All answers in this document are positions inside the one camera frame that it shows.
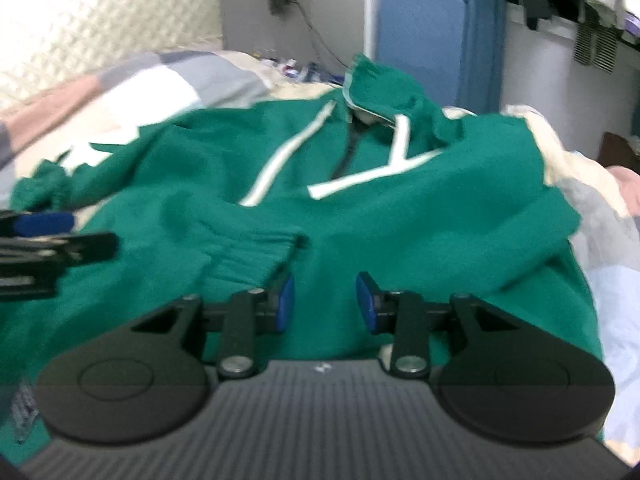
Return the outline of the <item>brown wooden nightstand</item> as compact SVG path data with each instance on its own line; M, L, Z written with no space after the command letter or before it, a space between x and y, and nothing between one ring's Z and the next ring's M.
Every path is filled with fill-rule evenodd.
M622 166L638 174L640 169L639 152L629 141L616 133L603 133L597 162L603 167Z

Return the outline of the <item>green hooded sweatshirt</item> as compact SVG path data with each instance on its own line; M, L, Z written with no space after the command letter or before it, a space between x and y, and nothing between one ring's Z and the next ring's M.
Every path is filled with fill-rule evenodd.
M76 146L17 182L20 209L92 208L111 261L70 270L51 299L1 310L1 395L60 353L169 301L224 301L295 278L275 359L372 356L384 338L355 280L445 301L470 292L600 356L597 315L570 237L580 218L547 178L524 118L448 116L399 70L354 59L310 100L204 108L129 142Z

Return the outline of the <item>cream quilted headboard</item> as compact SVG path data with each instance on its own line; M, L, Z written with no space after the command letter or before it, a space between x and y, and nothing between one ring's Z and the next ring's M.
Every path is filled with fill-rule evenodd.
M1 108L124 58L222 44L220 0L1 0Z

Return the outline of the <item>patchwork pastel bed quilt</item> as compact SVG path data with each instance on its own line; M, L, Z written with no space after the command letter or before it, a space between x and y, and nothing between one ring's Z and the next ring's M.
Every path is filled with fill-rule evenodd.
M1 201L13 206L15 185L42 162L76 146L129 142L138 129L204 108L241 108L262 101L310 100L339 89L300 84L241 52L147 54L100 74L82 76L2 114L3 133L23 133L27 148L6 150ZM471 113L441 107L450 117ZM639 457L639 232L612 170L567 151L547 119L524 104L499 113L524 118L544 154L547 178L579 214L570 247L597 315L600 358L610 368L616 398L605 442L625 460ZM71 210L87 230L93 209Z

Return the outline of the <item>blue curtain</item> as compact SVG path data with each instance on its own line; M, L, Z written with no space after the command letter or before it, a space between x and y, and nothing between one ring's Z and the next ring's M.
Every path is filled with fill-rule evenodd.
M457 106L498 112L502 89L506 0L463 0L465 19Z

